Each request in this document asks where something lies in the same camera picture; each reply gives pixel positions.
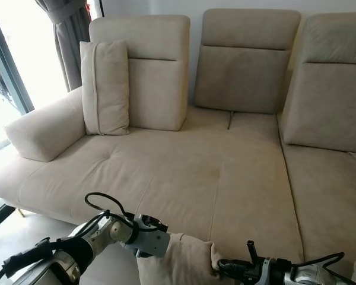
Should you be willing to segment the beige upright cushion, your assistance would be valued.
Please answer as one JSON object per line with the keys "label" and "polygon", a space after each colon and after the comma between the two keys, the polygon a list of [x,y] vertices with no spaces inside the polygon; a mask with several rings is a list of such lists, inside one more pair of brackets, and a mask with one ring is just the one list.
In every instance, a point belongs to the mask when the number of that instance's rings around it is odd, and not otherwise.
{"label": "beige upright cushion", "polygon": [[125,41],[80,42],[81,103],[88,135],[129,134],[129,60]]}

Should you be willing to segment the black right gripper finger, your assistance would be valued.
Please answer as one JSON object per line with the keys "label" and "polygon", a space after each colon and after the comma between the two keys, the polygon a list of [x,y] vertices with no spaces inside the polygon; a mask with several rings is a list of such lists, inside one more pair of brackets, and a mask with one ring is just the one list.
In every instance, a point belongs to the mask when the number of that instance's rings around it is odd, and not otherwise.
{"label": "black right gripper finger", "polygon": [[238,259],[221,259],[218,261],[218,271],[225,277],[240,281],[243,279],[244,261]]}

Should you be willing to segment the beige fabric sofa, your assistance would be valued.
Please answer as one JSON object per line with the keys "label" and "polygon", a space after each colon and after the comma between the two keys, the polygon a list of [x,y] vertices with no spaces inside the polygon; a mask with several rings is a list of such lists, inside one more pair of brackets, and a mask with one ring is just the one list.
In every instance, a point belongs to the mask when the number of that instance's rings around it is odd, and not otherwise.
{"label": "beige fabric sofa", "polygon": [[68,223],[102,192],[224,258],[356,263],[356,12],[214,8],[202,17],[189,100],[190,19],[100,17],[92,42],[125,41],[129,134],[88,135],[81,88],[5,128],[16,154],[0,198]]}

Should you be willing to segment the black window frame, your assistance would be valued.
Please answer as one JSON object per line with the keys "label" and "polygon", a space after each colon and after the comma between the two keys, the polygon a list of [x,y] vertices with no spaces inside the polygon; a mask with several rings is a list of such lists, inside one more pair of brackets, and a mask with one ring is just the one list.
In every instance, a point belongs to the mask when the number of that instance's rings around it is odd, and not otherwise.
{"label": "black window frame", "polygon": [[4,82],[5,90],[9,95],[9,102],[23,116],[34,110],[33,103],[24,86],[23,79],[19,74],[15,60],[5,41],[4,33],[0,28],[0,81]]}

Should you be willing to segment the beige pillow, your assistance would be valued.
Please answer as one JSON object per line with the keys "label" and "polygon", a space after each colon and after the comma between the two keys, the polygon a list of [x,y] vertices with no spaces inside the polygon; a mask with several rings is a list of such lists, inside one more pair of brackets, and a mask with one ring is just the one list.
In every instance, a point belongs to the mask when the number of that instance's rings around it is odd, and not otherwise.
{"label": "beige pillow", "polygon": [[141,285],[233,285],[218,269],[221,255],[213,242],[171,233],[164,257],[138,258]]}

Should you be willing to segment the brown curtain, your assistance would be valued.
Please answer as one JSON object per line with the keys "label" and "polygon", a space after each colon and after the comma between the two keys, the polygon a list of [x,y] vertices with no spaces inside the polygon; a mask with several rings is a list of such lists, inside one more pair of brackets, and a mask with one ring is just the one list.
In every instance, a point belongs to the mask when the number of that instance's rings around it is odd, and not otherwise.
{"label": "brown curtain", "polygon": [[81,87],[80,43],[89,42],[87,0],[35,0],[53,24],[57,55],[69,91]]}

